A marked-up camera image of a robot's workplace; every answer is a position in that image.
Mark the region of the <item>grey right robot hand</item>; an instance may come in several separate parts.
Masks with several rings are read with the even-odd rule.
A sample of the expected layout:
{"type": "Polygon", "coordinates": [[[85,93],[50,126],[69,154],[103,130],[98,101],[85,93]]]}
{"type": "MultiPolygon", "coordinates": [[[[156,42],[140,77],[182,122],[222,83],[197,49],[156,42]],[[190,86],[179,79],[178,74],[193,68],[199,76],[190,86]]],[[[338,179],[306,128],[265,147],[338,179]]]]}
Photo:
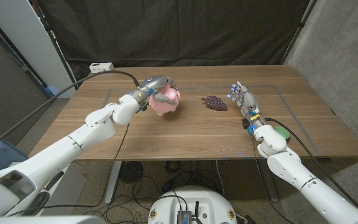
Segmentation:
{"type": "Polygon", "coordinates": [[[228,98],[232,100],[239,108],[243,116],[258,114],[258,102],[253,94],[239,80],[231,87],[232,94],[228,94],[228,98]]]}

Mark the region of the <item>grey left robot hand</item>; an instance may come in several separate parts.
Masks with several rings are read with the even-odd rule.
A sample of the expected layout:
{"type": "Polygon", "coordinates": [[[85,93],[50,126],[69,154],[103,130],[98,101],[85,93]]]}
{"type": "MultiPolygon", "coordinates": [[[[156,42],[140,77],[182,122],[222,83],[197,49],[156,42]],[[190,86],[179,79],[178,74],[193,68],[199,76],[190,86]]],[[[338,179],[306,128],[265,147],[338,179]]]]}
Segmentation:
{"type": "Polygon", "coordinates": [[[147,98],[152,96],[160,103],[167,103],[169,105],[177,105],[176,102],[169,99],[159,91],[165,85],[169,85],[174,90],[177,89],[175,82],[166,76],[154,76],[146,78],[135,90],[130,92],[130,95],[137,100],[141,108],[146,107],[147,98]]]}

